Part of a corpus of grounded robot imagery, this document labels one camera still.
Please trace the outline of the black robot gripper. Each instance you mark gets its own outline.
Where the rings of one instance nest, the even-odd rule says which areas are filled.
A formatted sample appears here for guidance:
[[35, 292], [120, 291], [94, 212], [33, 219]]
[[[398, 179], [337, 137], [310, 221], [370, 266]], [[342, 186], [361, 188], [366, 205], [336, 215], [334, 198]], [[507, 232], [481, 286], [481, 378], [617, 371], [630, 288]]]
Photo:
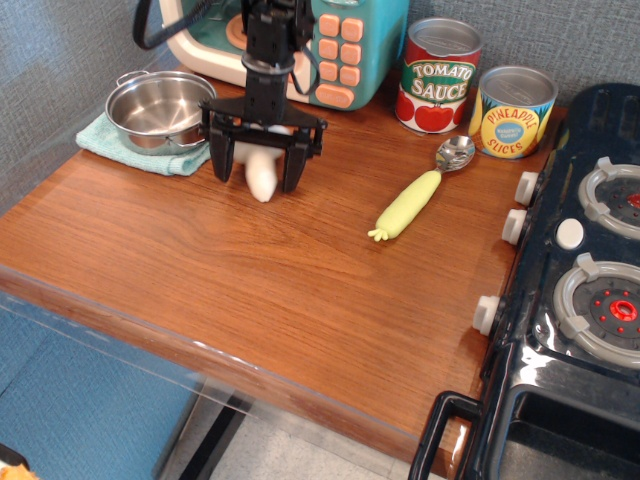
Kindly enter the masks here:
[[241, 62], [246, 69], [245, 96], [203, 102], [202, 130], [207, 134], [215, 176], [227, 182], [233, 168], [234, 134], [253, 124], [291, 126], [302, 143], [290, 145], [284, 157], [282, 190], [296, 190], [310, 147], [322, 152], [326, 122], [296, 110], [287, 99], [294, 55], [311, 53], [315, 18], [309, 1], [243, 1], [242, 22], [247, 37]]

